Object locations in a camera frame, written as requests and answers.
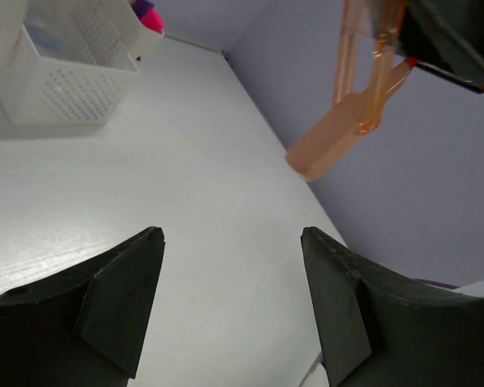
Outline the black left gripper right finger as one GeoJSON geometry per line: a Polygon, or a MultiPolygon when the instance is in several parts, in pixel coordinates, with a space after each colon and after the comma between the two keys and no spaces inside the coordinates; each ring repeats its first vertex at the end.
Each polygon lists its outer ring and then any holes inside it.
{"type": "Polygon", "coordinates": [[[325,234],[301,237],[331,386],[484,386],[484,297],[425,285],[325,234]]]}

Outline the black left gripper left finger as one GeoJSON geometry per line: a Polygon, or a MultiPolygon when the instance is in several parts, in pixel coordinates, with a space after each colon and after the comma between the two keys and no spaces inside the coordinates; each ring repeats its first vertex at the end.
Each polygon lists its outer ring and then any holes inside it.
{"type": "Polygon", "coordinates": [[[136,377],[165,250],[159,227],[0,296],[0,386],[136,377]]]}

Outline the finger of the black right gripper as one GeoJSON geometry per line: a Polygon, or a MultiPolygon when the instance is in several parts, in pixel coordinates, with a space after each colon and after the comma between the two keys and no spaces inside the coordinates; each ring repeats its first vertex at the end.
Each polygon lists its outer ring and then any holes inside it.
{"type": "Polygon", "coordinates": [[[398,51],[420,69],[484,95],[484,1],[409,1],[398,51]]]}

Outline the orange highlighter pen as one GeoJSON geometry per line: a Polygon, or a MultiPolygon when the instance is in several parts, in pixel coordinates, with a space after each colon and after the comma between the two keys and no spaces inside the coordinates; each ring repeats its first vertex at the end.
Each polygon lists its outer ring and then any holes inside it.
{"type": "Polygon", "coordinates": [[[403,86],[417,60],[394,64],[406,1],[346,1],[341,20],[332,108],[291,148],[287,164],[305,181],[320,179],[365,136],[376,130],[388,100],[403,86]],[[361,36],[376,42],[369,83],[353,89],[361,36]]]}

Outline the black pink highlighter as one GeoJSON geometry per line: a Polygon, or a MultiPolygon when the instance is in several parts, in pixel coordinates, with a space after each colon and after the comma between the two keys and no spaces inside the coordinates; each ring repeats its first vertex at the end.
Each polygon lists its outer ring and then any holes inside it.
{"type": "Polygon", "coordinates": [[[146,28],[158,34],[165,32],[165,23],[155,9],[148,11],[140,21],[146,28]]]}

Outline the black purple highlighter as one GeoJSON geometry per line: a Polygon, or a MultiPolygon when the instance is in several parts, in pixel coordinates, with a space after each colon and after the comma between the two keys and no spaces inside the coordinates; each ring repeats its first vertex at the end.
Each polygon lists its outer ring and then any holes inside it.
{"type": "Polygon", "coordinates": [[[143,17],[154,8],[154,4],[148,0],[134,0],[131,2],[131,8],[137,15],[143,17]]]}

